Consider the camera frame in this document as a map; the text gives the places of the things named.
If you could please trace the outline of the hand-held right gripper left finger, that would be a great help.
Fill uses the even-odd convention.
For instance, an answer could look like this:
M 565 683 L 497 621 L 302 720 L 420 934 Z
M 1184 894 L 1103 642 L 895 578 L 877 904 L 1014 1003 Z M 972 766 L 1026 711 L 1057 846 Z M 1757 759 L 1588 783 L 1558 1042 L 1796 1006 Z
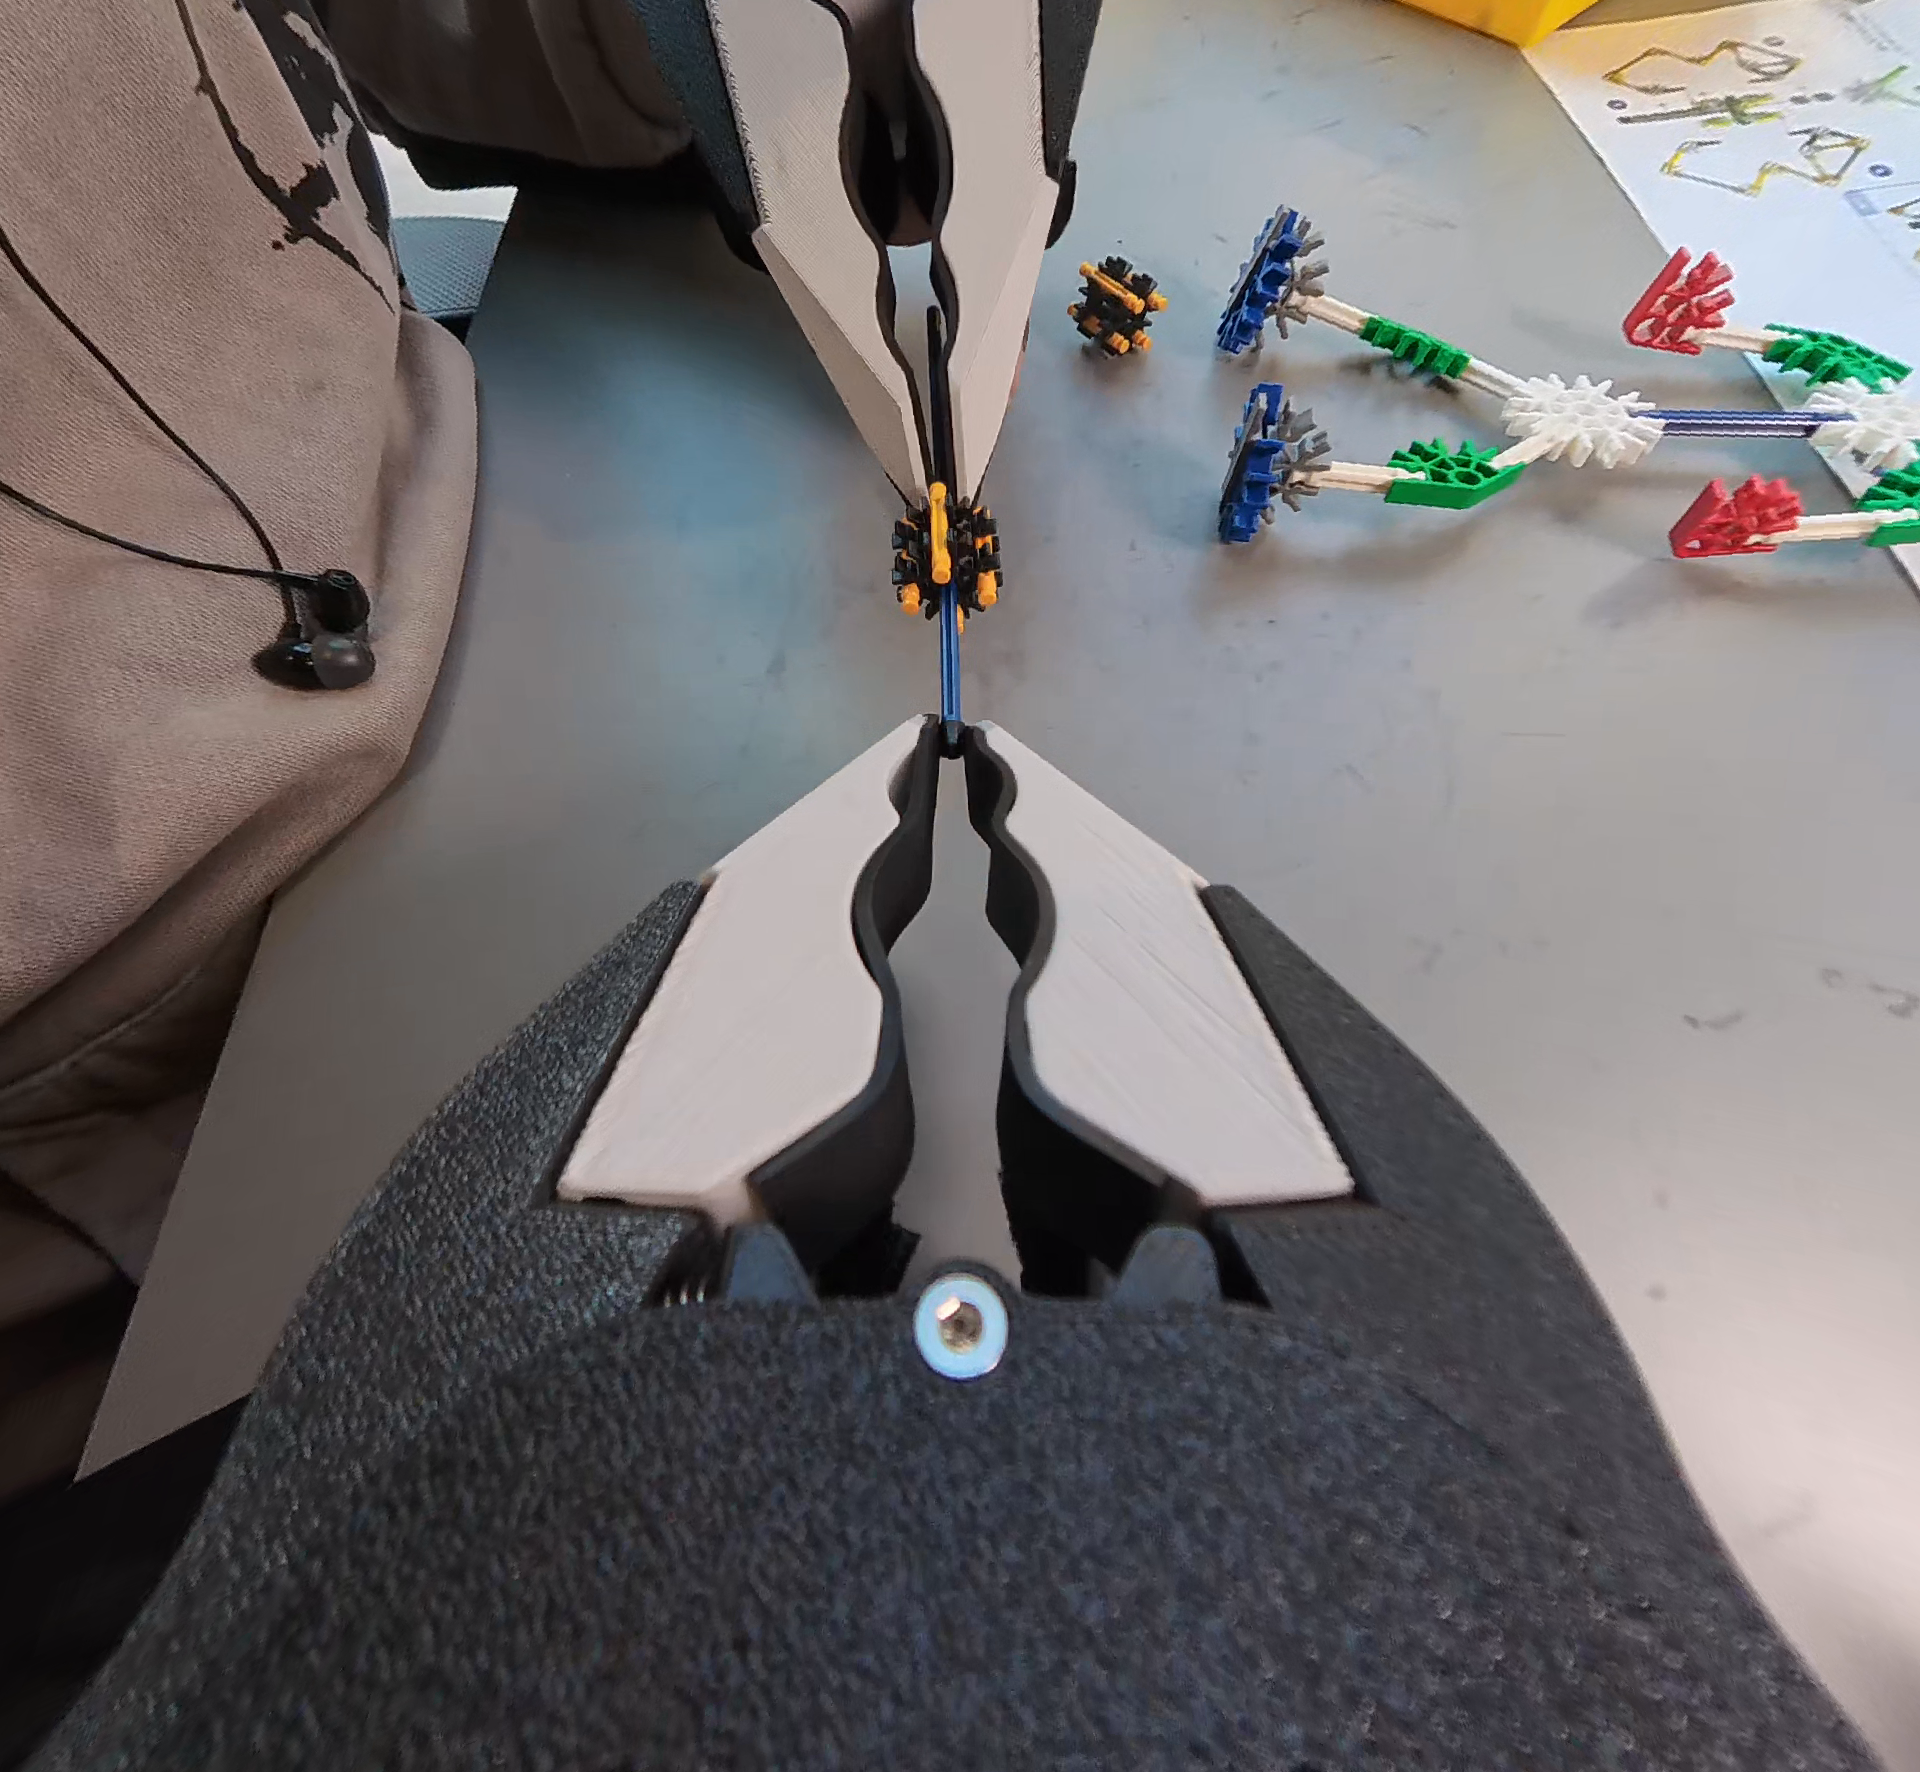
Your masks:
M 916 1101 L 892 947 L 929 891 L 942 759 L 938 720 L 911 720 L 709 869 L 558 1200 L 768 1222 L 827 1297 L 902 1285 Z

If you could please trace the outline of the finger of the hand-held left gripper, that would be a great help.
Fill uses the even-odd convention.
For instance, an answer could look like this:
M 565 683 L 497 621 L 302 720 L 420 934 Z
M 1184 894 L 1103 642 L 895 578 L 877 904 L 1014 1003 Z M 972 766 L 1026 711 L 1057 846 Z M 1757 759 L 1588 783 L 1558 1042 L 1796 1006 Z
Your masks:
M 1037 300 L 1059 181 L 1044 173 L 1043 0 L 916 0 L 916 67 L 945 122 L 934 227 L 961 488 L 980 488 Z
M 905 500 L 929 487 L 886 235 L 857 201 L 869 67 L 905 70 L 906 0 L 705 0 L 754 196 L 754 251 Z

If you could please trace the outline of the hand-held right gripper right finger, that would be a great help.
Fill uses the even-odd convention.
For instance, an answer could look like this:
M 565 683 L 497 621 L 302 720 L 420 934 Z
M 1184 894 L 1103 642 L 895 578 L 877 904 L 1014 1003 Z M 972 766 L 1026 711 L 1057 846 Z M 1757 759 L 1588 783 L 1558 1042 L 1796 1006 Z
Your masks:
M 1229 1213 L 1354 1200 L 1206 877 L 1000 726 L 965 767 L 1017 960 L 995 1138 L 1023 1289 L 1089 1297 L 1151 1229 L 1220 1256 Z

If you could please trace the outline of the black orange toy wheel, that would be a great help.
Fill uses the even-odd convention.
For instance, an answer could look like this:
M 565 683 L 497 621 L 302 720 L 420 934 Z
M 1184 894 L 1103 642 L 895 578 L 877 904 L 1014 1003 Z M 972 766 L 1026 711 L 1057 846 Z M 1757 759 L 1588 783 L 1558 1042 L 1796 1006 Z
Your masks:
M 947 599 L 961 618 L 1000 601 L 1000 529 L 994 511 L 934 483 L 929 498 L 892 524 L 892 586 L 905 613 L 935 618 Z
M 1069 304 L 1073 330 L 1109 357 L 1151 352 L 1155 319 L 1168 304 L 1161 284 L 1119 252 L 1083 261 L 1076 277 L 1080 293 Z

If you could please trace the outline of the thin blue toy rod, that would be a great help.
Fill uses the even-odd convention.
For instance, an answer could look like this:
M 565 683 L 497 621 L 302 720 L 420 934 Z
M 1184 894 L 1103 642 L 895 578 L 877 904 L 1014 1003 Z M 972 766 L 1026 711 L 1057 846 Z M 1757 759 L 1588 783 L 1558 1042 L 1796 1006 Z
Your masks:
M 961 536 L 954 526 L 959 465 L 954 438 L 954 388 L 947 373 L 947 316 L 934 303 L 924 313 L 926 342 L 926 438 L 929 438 L 929 491 L 926 491 L 926 542 L 929 572 L 938 592 L 938 720 L 945 729 L 945 750 L 957 757 L 965 736 L 961 701 L 961 632 L 965 605 L 961 585 L 970 569 Z

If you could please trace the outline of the blue-grey chair seat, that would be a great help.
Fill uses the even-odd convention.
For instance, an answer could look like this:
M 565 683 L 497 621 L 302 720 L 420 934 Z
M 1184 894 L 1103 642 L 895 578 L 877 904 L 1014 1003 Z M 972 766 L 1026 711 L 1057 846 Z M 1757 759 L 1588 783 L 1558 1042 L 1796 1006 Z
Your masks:
M 420 316 L 467 336 L 515 205 L 515 188 L 450 193 L 459 211 L 391 216 L 391 247 L 407 297 Z

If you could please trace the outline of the multicoloured construction toy model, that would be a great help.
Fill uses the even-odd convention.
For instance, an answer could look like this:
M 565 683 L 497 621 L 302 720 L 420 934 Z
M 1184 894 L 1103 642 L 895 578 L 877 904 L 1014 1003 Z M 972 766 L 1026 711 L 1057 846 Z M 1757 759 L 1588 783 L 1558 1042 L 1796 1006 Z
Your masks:
M 1269 329 L 1322 321 L 1414 373 L 1492 398 L 1504 442 L 1414 439 L 1387 464 L 1337 460 L 1318 421 L 1280 382 L 1256 382 L 1219 491 L 1220 543 L 1256 542 L 1279 506 L 1298 510 L 1328 488 L 1374 496 L 1386 506 L 1472 511 L 1537 464 L 1626 470 L 1668 438 L 1784 438 L 1807 442 L 1829 464 L 1863 470 L 1866 488 L 1853 506 L 1813 516 L 1796 488 L 1761 475 L 1735 487 L 1711 483 L 1669 529 L 1672 559 L 1753 559 L 1791 543 L 1859 543 L 1875 552 L 1918 547 L 1912 368 L 1836 330 L 1734 326 L 1734 267 L 1715 252 L 1676 251 L 1620 330 L 1630 346 L 1655 353 L 1742 352 L 1803 386 L 1789 408 L 1660 408 L 1587 373 L 1511 373 L 1417 326 L 1331 297 L 1322 247 L 1325 240 L 1302 211 L 1275 211 L 1220 310 L 1219 352 L 1240 357 L 1259 352 Z

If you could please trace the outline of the white instruction sheet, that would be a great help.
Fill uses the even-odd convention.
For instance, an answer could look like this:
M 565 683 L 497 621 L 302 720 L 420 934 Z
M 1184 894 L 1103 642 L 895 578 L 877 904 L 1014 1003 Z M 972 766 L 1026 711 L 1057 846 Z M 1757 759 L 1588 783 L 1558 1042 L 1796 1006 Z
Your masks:
M 1765 0 L 1568 30 L 1537 78 L 1653 231 L 1620 334 L 1676 363 L 1744 359 L 1757 415 L 1645 411 L 1668 438 L 1819 455 L 1858 520 L 1803 539 L 1918 575 L 1918 0 Z

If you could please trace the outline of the beige printed hoodie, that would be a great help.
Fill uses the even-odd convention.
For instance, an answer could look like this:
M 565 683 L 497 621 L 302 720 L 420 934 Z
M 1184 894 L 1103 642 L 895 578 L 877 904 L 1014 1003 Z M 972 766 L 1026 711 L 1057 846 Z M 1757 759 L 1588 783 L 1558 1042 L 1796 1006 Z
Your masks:
M 267 905 L 444 664 L 476 373 L 309 0 L 4 0 L 4 1495 L 90 1436 Z M 282 691 L 302 580 L 377 670 Z

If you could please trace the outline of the person's right leg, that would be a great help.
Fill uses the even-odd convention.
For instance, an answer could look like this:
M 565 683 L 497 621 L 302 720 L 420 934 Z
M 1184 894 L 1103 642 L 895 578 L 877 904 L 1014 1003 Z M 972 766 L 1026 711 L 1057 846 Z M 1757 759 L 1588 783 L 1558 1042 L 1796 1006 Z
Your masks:
M 21 1770 L 171 1569 L 204 1494 L 178 1436 L 4 1508 L 4 1767 Z

